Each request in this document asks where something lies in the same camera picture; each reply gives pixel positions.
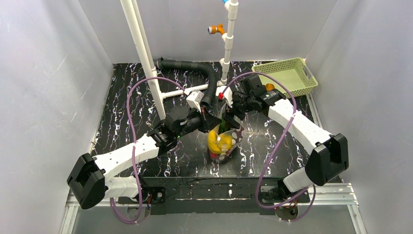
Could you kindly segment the clear zip top bag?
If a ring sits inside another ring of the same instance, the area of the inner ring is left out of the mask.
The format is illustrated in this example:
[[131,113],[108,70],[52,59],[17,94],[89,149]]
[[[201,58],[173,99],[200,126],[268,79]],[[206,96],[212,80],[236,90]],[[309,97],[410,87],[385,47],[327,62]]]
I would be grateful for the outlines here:
[[215,126],[207,136],[210,158],[215,162],[223,162],[241,143],[244,131],[243,121],[233,110],[225,105],[220,110],[221,123]]

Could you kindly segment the orange brown fake bread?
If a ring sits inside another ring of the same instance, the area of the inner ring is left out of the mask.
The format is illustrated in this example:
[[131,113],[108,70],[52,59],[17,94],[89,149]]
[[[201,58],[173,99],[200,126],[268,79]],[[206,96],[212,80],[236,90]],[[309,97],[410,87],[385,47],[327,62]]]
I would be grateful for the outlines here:
[[274,86],[272,83],[267,83],[267,84],[265,85],[265,88],[266,88],[266,91],[269,92],[269,91],[271,91],[271,90],[274,90],[274,89],[275,89],[275,86]]

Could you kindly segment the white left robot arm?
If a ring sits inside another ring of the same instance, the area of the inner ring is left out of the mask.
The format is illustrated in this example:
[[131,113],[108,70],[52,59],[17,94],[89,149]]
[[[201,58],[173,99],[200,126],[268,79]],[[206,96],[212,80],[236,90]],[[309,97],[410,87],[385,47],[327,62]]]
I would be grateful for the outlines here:
[[196,130],[207,133],[220,122],[220,118],[206,110],[174,107],[154,129],[132,143],[102,155],[81,155],[67,184],[84,210],[107,198],[139,197],[142,190],[137,185],[137,177],[118,177],[119,173],[170,151],[179,138]]

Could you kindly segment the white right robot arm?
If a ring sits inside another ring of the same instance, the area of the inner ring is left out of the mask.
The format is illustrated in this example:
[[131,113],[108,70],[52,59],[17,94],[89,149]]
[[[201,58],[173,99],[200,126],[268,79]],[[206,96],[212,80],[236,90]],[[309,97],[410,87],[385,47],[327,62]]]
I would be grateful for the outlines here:
[[281,92],[270,83],[264,85],[259,75],[259,72],[239,75],[235,79],[242,85],[241,92],[231,92],[226,86],[217,96],[220,101],[225,100],[239,118],[251,111],[262,112],[284,127],[280,140],[290,133],[310,155],[303,168],[278,181],[278,194],[290,197],[309,186],[323,186],[347,170],[347,138],[343,134],[333,135],[310,121],[297,110],[297,103],[285,86],[277,82],[284,90]]

